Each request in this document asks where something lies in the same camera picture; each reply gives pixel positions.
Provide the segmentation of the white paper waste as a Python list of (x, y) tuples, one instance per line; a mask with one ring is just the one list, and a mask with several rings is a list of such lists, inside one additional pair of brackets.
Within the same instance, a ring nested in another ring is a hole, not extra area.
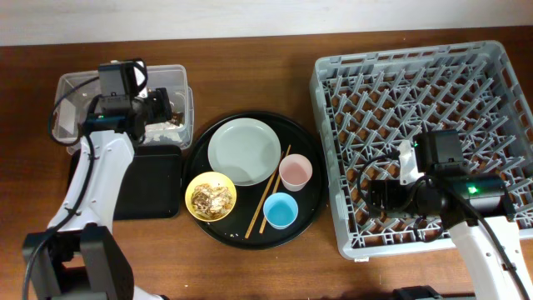
[(145, 142), (162, 142), (170, 140), (180, 142), (180, 131), (184, 128), (184, 113), (174, 112), (170, 121), (146, 125)]

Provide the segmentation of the pink cup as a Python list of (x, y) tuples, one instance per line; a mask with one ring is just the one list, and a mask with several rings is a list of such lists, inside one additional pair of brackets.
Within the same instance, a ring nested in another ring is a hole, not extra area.
[(281, 160), (279, 173), (283, 186), (290, 192), (297, 192), (311, 179), (313, 167), (307, 157), (289, 154)]

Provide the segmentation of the yellow bowl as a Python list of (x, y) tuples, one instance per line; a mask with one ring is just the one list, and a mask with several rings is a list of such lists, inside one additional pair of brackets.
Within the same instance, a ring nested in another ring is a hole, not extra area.
[(197, 219), (199, 221), (202, 221), (202, 222), (211, 223), (211, 222), (220, 221), (223, 218), (225, 218), (226, 216), (228, 216), (230, 214), (230, 212), (228, 214), (226, 214), (225, 216), (223, 216), (223, 217), (220, 217), (220, 218), (217, 218), (217, 219), (214, 219), (214, 220), (208, 220), (208, 219), (205, 219), (205, 218), (203, 218), (201, 216), (196, 215), (194, 213), (194, 211), (193, 211), (192, 204), (191, 204), (191, 198), (192, 198), (193, 190), (194, 190), (194, 188), (196, 186), (201, 185), (203, 183), (208, 183), (208, 184), (210, 184), (213, 187), (218, 186), (218, 185), (228, 187), (228, 189), (231, 191), (232, 196), (234, 197), (232, 208), (231, 208), (230, 212), (233, 210), (233, 208), (235, 207), (236, 202), (237, 202), (237, 189), (236, 189), (235, 185), (233, 184), (232, 180), (229, 177), (227, 177), (226, 175), (224, 175), (222, 173), (219, 173), (219, 172), (204, 172), (204, 173), (201, 173), (200, 175), (197, 175), (196, 177), (194, 177), (190, 181), (190, 183), (188, 184), (187, 190), (185, 192), (185, 204), (187, 206), (187, 210), (189, 211), (189, 213), (195, 219)]

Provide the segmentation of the blue cup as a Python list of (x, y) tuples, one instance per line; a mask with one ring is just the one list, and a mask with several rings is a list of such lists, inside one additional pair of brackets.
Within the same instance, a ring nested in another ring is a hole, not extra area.
[(295, 198), (284, 192), (269, 196), (263, 205), (266, 222), (276, 230), (288, 228), (296, 221), (299, 208)]

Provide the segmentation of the food scraps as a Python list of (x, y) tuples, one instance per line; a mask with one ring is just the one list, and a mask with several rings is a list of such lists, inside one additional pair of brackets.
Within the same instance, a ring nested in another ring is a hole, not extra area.
[(191, 198), (196, 215), (208, 220), (221, 218), (232, 208), (234, 197), (228, 187), (203, 183), (194, 188)]

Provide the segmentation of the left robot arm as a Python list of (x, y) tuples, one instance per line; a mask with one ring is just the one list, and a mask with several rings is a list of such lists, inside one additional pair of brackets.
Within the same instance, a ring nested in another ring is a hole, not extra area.
[(172, 118), (167, 91), (146, 97), (97, 95), (82, 124), (77, 169), (61, 207), (43, 232), (22, 246), (22, 298), (153, 299), (136, 286), (132, 268), (112, 235), (122, 180), (145, 126)]

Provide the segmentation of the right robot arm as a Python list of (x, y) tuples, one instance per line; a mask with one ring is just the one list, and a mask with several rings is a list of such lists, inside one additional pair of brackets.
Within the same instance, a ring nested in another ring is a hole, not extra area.
[(414, 218), (415, 232), (422, 222), (439, 218), (467, 266), (477, 298), (532, 297), (516, 210), (499, 176), (424, 175), (407, 185), (373, 180), (366, 204), (376, 215)]

